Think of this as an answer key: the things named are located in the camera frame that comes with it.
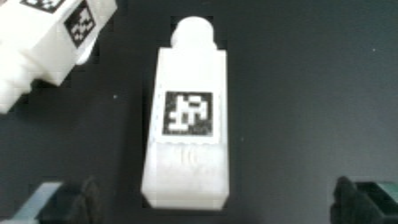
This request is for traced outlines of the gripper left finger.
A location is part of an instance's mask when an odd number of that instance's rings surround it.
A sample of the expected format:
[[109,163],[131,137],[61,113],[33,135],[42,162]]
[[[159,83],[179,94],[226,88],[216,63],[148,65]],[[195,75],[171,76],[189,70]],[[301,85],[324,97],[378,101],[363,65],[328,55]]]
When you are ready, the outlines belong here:
[[6,224],[106,224],[97,179],[43,182]]

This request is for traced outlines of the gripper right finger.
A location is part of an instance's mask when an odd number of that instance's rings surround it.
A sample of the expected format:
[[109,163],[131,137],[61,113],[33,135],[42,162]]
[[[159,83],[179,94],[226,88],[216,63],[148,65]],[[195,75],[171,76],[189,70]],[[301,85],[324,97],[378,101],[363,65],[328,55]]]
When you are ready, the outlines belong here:
[[331,224],[398,224],[398,183],[338,178]]

